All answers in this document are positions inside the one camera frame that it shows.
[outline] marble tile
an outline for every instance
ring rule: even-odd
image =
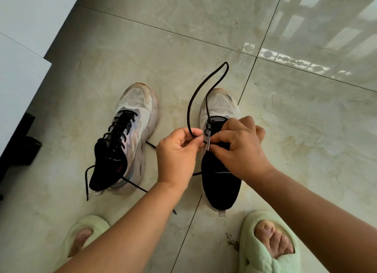
[[[257,56],[279,0],[78,0],[78,4]]]
[[[377,93],[257,59],[240,101],[266,129],[262,144],[278,169],[377,226]],[[244,218],[272,208],[242,183],[225,218],[202,198],[174,272],[237,272]],[[301,244],[303,272],[326,272]]]
[[[280,0],[259,57],[377,91],[377,0]]]
[[[107,131],[129,85],[145,82],[159,99],[160,120],[150,139],[157,144],[173,129],[186,126],[192,93],[223,61],[229,62],[230,70],[222,85],[239,99],[255,57],[77,6],[46,59],[52,67],[29,108],[37,117],[30,135],[43,146],[31,166],[9,170],[0,188],[5,195],[0,203],[4,273],[51,272],[78,218],[96,214],[113,224],[144,194],[91,193],[85,201],[84,172],[94,163],[94,144]],[[198,125],[205,93],[220,75],[195,99],[193,126]],[[141,186],[149,189],[157,180],[157,164],[148,146],[146,159]],[[196,177],[176,207],[178,215],[171,215],[145,272],[171,271],[199,200]]]

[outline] person's right hand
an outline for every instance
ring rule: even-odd
[[[241,180],[263,178],[275,170],[261,147],[265,134],[250,116],[239,120],[229,118],[221,131],[211,137],[210,151]],[[230,150],[213,144],[218,142],[230,143]]]

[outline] sneaker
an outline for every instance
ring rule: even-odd
[[[224,89],[215,88],[208,95],[208,121],[205,99],[199,112],[199,125],[204,135],[210,136],[219,132],[229,118],[241,118],[237,102]],[[229,149],[230,144],[220,142],[217,145]],[[212,209],[224,216],[225,210],[230,209],[237,199],[241,180],[232,175],[218,158],[211,152],[205,152],[202,158],[202,185],[205,197]]]
[[[94,146],[95,166],[89,187],[127,194],[144,174],[144,148],[158,122],[157,99],[143,83],[131,85],[115,109],[108,132]]]

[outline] person's left hand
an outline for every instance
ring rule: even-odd
[[[179,128],[162,139],[157,147],[158,182],[184,191],[195,169],[196,153],[205,146],[203,131],[191,128],[193,138],[188,128]]]

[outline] black shoelace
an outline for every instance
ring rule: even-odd
[[[191,136],[192,137],[196,137],[194,135],[194,133],[192,133],[192,130],[191,130],[191,126],[190,126],[190,111],[191,111],[191,105],[196,97],[196,95],[198,94],[199,90],[203,87],[204,84],[206,84],[206,82],[212,77],[214,76],[217,72],[219,72],[220,69],[223,68],[223,66],[226,65],[227,68],[224,72],[224,74],[221,76],[221,78],[211,87],[211,89],[207,92],[207,94],[205,95],[205,108],[206,108],[206,111],[207,111],[207,123],[206,123],[206,128],[205,128],[205,131],[204,131],[204,135],[208,135],[208,131],[211,131],[211,129],[215,130],[216,132],[220,131],[221,130],[221,127],[222,125],[224,124],[224,122],[226,122],[228,119],[225,118],[225,117],[222,117],[222,116],[210,116],[210,112],[209,112],[209,109],[208,109],[208,95],[211,93],[211,91],[224,79],[225,75],[227,75],[228,73],[228,70],[229,70],[229,64],[228,62],[224,62],[222,65],[220,65],[214,72],[212,72],[210,75],[208,75],[206,77],[206,79],[198,86],[198,88],[195,90],[194,94],[192,95],[191,97],[191,100],[188,104],[188,107],[187,107],[187,127],[188,127],[188,131],[190,132]],[[136,113],[133,112],[133,111],[130,111],[130,110],[121,110],[118,112],[119,116],[116,116],[115,117],[115,121],[111,124],[111,126],[109,127],[108,129],[108,133],[106,133],[102,139],[104,139],[106,142],[109,142],[109,143],[115,143],[115,144],[118,144],[120,143],[121,146],[124,148],[124,145],[121,141],[121,138],[123,137],[124,140],[126,139],[126,136],[124,135],[123,131],[125,128],[127,128],[127,134],[129,133],[130,131],[130,127],[131,127],[131,120],[132,121],[135,121],[135,116],[136,116]],[[215,118],[215,117],[219,117],[219,118],[223,118],[224,120],[222,121],[213,121],[211,120],[211,118]],[[113,132],[115,129],[119,128],[119,131],[118,132]],[[146,142],[148,145],[150,145],[151,147],[153,147],[154,149],[156,149],[156,146],[154,146],[153,144],[149,143],[148,141]],[[88,177],[87,177],[87,173],[88,173],[88,170],[90,170],[91,168],[93,168],[95,165],[92,165],[90,166],[89,168],[86,169],[85,171],[85,186],[86,186],[86,200],[88,201],[89,199],[89,189],[88,189]],[[202,172],[198,172],[198,173],[193,173],[193,176],[197,176],[197,175],[201,175]],[[135,183],[131,182],[130,180],[127,180],[125,177],[123,177],[121,174],[119,174],[119,177],[123,180],[125,180],[127,183],[130,183],[131,185],[133,185],[134,187],[138,188],[139,190],[142,190],[144,192],[148,192],[147,190],[144,190],[143,188],[139,187],[138,185],[136,185]]]

